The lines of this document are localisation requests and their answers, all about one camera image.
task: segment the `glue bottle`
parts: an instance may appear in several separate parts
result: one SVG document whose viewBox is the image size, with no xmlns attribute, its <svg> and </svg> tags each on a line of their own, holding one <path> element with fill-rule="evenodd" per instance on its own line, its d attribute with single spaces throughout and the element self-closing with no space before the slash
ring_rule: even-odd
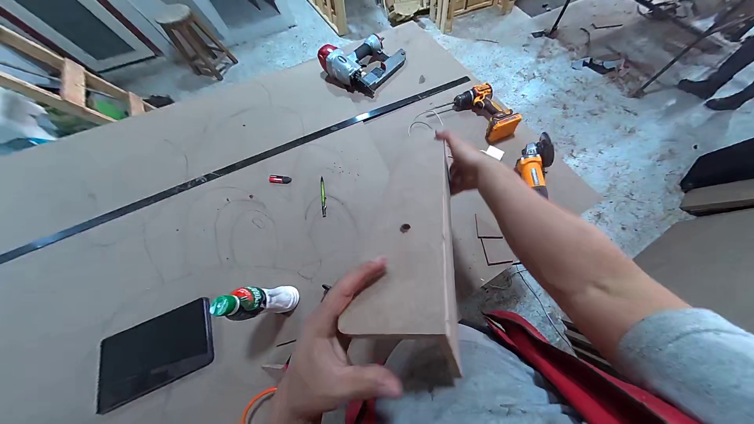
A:
<svg viewBox="0 0 754 424">
<path fill-rule="evenodd" d="M 254 318 L 262 312 L 283 313 L 299 304 L 299 291 L 294 286 L 276 288 L 239 287 L 230 294 L 217 297 L 210 304 L 210 313 L 233 321 Z"/>
</svg>

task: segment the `person's left hand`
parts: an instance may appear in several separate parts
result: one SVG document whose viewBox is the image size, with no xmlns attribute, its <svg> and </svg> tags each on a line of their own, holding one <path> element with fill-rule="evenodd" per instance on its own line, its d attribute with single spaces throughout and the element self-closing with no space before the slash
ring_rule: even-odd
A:
<svg viewBox="0 0 754 424">
<path fill-rule="evenodd" d="M 400 380 L 376 364 L 354 366 L 338 317 L 354 296 L 385 274 L 387 259 L 359 265 L 341 278 L 314 310 L 272 398 L 272 422 L 306 422 L 354 400 L 400 396 Z"/>
</svg>

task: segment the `wooden stool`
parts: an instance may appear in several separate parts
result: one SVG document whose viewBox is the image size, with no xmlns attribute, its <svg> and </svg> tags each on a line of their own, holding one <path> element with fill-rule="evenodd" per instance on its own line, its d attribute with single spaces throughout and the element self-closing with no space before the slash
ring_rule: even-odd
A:
<svg viewBox="0 0 754 424">
<path fill-rule="evenodd" d="M 157 19 L 157 23 L 162 26 L 162 29 L 196 75 L 206 75 L 205 72 L 209 72 L 222 81 L 220 72 L 238 63 L 238 60 L 228 51 L 228 48 L 208 31 L 202 22 L 196 19 L 194 14 L 191 13 L 191 8 L 186 5 L 177 3 L 166 5 L 163 14 Z M 199 28 L 214 45 L 208 44 L 194 27 Z M 183 45 L 178 36 L 179 34 L 194 51 L 193 54 L 189 55 L 186 46 Z M 233 63 L 223 62 L 224 56 Z"/>
</svg>

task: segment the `door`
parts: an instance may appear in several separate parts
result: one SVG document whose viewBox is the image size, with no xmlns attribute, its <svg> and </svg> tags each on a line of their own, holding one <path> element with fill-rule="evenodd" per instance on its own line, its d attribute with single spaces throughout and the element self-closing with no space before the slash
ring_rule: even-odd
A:
<svg viewBox="0 0 754 424">
<path fill-rule="evenodd" d="M 97 0 L 4 0 L 3 7 L 95 71 L 155 55 Z"/>
</svg>

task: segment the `red marker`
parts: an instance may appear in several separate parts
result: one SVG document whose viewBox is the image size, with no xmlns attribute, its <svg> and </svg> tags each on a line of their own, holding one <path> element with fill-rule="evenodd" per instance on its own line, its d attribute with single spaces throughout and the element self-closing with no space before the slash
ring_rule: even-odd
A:
<svg viewBox="0 0 754 424">
<path fill-rule="evenodd" d="M 269 179 L 270 183 L 274 184 L 288 184 L 291 182 L 290 177 L 285 177 L 284 175 L 270 175 Z"/>
</svg>

